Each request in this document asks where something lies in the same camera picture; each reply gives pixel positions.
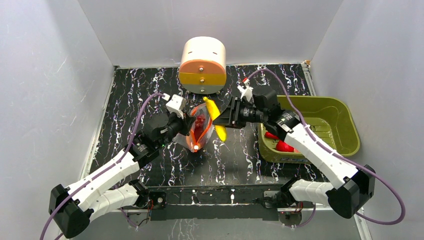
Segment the yellow toy banana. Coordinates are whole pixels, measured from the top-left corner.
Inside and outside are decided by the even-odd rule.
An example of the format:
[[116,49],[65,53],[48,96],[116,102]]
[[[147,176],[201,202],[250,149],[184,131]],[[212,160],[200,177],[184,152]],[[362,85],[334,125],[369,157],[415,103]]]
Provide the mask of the yellow toy banana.
[[[220,110],[218,109],[216,103],[213,100],[209,99],[206,96],[204,96],[202,99],[203,99],[204,103],[206,104],[207,111],[208,111],[212,121],[214,121],[217,117],[220,116],[220,114],[221,114]],[[226,128],[224,126],[221,126],[221,125],[216,125],[215,123],[214,123],[214,128],[215,128],[215,132],[216,132],[217,136],[219,137],[219,139],[222,142],[225,142],[227,140]]]

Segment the clear zip top bag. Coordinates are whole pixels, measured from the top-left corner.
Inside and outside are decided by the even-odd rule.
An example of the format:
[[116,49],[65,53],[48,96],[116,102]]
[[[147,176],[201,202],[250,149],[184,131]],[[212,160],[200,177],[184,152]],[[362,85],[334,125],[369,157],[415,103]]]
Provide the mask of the clear zip top bag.
[[192,153],[200,151],[209,141],[214,131],[211,116],[206,103],[194,107],[189,116],[195,117],[195,122],[191,125],[188,135],[178,134],[173,141]]

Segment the red toy chili pepper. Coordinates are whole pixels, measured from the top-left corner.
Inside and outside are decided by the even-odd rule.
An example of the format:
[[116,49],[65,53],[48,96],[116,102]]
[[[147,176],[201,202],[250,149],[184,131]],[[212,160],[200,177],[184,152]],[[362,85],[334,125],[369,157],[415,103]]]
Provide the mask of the red toy chili pepper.
[[276,136],[276,135],[274,135],[274,134],[272,134],[268,131],[264,134],[264,137],[267,138],[267,139],[279,140],[278,136]]

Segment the red toy apple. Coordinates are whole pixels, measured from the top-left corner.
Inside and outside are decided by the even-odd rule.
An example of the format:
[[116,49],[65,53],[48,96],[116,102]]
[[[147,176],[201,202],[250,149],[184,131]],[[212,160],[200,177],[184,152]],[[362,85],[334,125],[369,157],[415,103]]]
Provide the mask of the red toy apple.
[[278,143],[275,146],[275,150],[279,152],[287,152],[287,153],[294,153],[295,149],[290,146],[289,144],[285,143],[282,140],[279,140]]

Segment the olive green plastic basket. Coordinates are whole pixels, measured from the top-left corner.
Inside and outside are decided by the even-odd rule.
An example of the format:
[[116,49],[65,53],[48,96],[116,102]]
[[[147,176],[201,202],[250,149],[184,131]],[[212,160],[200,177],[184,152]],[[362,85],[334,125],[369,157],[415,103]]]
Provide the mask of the olive green plastic basket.
[[[325,96],[291,95],[290,100],[301,112],[311,130],[331,148],[349,158],[361,146],[360,138],[347,105],[342,101]],[[258,151],[260,156],[271,163],[309,164],[298,152],[276,150],[277,139],[265,137],[266,129],[259,124]]]

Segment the purple toy grape bunch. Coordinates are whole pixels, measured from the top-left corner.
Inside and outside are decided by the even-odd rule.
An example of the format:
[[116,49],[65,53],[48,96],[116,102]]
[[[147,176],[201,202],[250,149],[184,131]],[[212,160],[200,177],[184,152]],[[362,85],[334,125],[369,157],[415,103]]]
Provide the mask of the purple toy grape bunch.
[[195,130],[198,130],[198,129],[203,130],[204,129],[205,120],[206,120],[206,117],[205,117],[204,114],[197,115],[196,116],[196,120],[195,120],[195,127],[194,127],[194,129]]

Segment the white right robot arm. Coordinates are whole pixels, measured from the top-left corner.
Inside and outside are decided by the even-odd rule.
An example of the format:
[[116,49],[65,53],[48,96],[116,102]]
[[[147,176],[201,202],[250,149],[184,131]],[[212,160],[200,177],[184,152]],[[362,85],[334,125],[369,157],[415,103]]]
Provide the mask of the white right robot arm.
[[298,150],[329,180],[290,180],[281,188],[282,202],[288,207],[303,201],[319,203],[349,219],[374,194],[375,170],[369,165],[355,166],[341,160],[341,155],[304,125],[298,114],[282,108],[277,93],[267,86],[254,89],[251,101],[233,96],[213,123],[234,129],[242,129],[247,123],[261,123],[268,132]]

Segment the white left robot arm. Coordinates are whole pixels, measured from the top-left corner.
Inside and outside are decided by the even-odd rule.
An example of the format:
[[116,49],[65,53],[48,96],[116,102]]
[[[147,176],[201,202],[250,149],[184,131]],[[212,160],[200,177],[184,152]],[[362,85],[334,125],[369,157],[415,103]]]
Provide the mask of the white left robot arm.
[[59,184],[50,193],[49,214],[67,239],[82,233],[96,218],[127,206],[147,208],[156,194],[138,180],[113,189],[115,184],[138,172],[157,158],[162,148],[180,135],[189,135],[196,117],[187,113],[158,113],[113,159],[67,187]]

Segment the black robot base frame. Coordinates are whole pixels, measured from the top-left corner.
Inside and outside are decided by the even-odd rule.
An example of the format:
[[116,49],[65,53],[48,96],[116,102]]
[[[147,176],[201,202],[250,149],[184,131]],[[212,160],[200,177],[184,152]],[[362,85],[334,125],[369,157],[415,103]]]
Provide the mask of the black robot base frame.
[[297,225],[302,205],[283,203],[278,184],[148,186],[141,206],[127,207],[136,223],[177,219],[261,219]]

